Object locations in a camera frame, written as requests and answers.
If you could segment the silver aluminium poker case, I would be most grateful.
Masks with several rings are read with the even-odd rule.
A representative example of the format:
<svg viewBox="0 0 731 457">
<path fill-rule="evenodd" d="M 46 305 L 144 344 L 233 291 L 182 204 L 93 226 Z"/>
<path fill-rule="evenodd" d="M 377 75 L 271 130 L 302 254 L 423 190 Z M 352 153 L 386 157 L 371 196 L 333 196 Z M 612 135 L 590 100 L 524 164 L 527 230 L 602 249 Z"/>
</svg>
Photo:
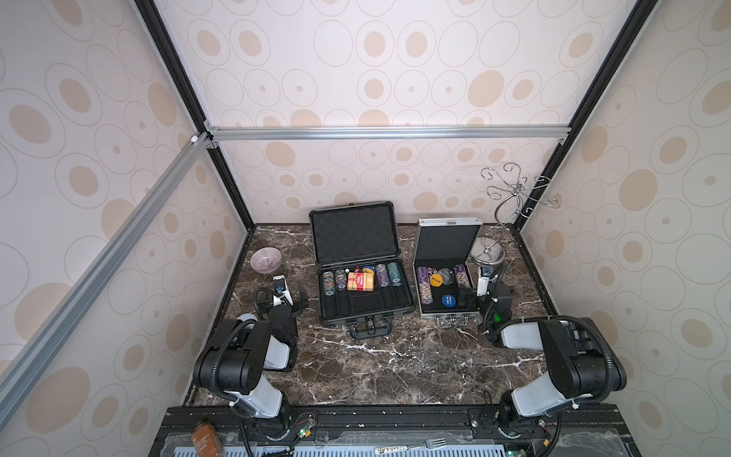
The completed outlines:
<svg viewBox="0 0 731 457">
<path fill-rule="evenodd" d="M 465 327 L 479 315 L 468 258 L 483 221 L 425 218 L 417 225 L 413 272 L 422 317 L 442 328 Z"/>
</svg>

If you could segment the dark grey poker case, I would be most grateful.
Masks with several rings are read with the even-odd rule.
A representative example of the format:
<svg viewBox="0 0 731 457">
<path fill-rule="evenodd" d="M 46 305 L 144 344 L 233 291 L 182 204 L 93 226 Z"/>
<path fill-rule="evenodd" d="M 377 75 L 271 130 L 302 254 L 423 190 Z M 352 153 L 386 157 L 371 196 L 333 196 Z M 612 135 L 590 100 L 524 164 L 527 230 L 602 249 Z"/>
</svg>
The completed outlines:
<svg viewBox="0 0 731 457">
<path fill-rule="evenodd" d="M 414 299 L 400 258 L 394 205 L 388 201 L 350 205 L 310 212 L 310 228 L 317 272 L 320 320 L 328 327 L 345 326 L 355 340 L 390 335 L 393 318 L 413 312 Z M 399 264 L 404 283 L 380 288 L 376 266 Z M 375 289 L 338 291 L 325 296 L 324 272 L 373 270 Z"/>
</svg>

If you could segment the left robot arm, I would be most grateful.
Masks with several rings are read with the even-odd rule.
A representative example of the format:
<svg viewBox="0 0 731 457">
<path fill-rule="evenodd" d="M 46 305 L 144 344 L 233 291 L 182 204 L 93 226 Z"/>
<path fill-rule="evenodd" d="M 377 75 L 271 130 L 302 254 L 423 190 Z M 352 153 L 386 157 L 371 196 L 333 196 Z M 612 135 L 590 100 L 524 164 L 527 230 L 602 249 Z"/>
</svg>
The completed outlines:
<svg viewBox="0 0 731 457">
<path fill-rule="evenodd" d="M 267 371 L 291 371 L 298 356 L 298 323 L 308 307 L 295 300 L 283 275 L 253 295 L 255 312 L 221 321 L 194 364 L 192 381 L 225 400 L 245 418 L 289 425 L 287 396 L 266 378 Z"/>
</svg>

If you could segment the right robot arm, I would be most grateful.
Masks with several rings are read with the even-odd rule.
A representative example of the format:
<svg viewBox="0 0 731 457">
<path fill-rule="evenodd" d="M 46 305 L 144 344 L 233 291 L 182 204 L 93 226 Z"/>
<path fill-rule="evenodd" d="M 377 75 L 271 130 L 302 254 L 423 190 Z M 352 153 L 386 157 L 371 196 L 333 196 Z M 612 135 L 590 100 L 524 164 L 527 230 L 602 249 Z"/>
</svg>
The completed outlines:
<svg viewBox="0 0 731 457">
<path fill-rule="evenodd" d="M 496 407 L 499 424 L 507 427 L 523 418 L 598 404 L 626 387 L 626 369 L 592 319 L 566 315 L 514 319 L 512 293 L 503 283 L 503 273 L 503 267 L 479 268 L 480 330 L 496 347 L 542 352 L 547 372 L 503 394 Z"/>
</svg>

